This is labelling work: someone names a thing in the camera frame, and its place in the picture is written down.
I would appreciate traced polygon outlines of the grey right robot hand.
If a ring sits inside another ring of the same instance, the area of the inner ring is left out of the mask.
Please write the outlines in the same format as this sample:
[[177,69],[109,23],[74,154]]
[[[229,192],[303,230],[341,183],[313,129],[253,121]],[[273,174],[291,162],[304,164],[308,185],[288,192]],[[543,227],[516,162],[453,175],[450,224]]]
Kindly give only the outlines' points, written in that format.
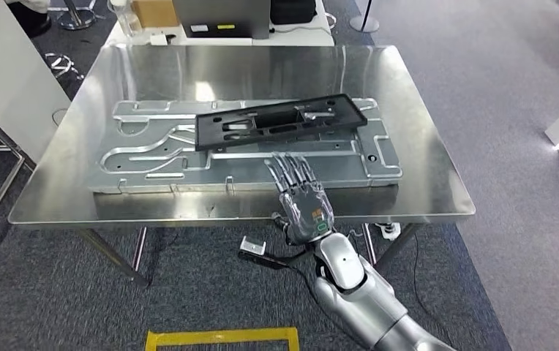
[[334,211],[309,162],[292,153],[274,152],[264,164],[285,212],[284,216],[275,213],[272,218],[287,244],[301,246],[329,234],[334,229]]

